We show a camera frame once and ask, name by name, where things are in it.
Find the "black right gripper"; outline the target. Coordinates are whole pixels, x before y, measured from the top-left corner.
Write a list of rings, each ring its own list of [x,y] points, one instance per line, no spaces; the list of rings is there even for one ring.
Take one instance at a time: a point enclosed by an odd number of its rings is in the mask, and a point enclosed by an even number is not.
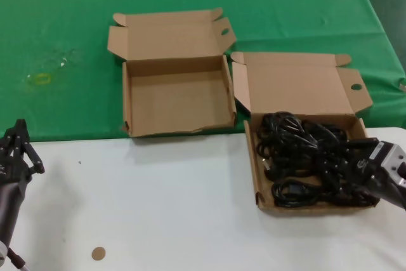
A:
[[[355,139],[347,141],[347,149],[361,150],[350,163],[348,181],[353,200],[356,203],[379,203],[379,198],[363,189],[383,189],[386,186],[383,168],[386,144],[377,138]]]

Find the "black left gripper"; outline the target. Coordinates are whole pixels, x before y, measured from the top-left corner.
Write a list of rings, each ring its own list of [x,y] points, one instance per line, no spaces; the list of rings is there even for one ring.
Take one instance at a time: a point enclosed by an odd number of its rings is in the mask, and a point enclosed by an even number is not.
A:
[[[24,161],[23,155],[20,155],[20,147],[21,152],[25,153],[32,162],[31,167]],[[17,119],[15,125],[8,128],[1,138],[1,186],[20,182],[29,183],[32,180],[31,175],[44,172],[44,164],[30,144],[25,119]]]

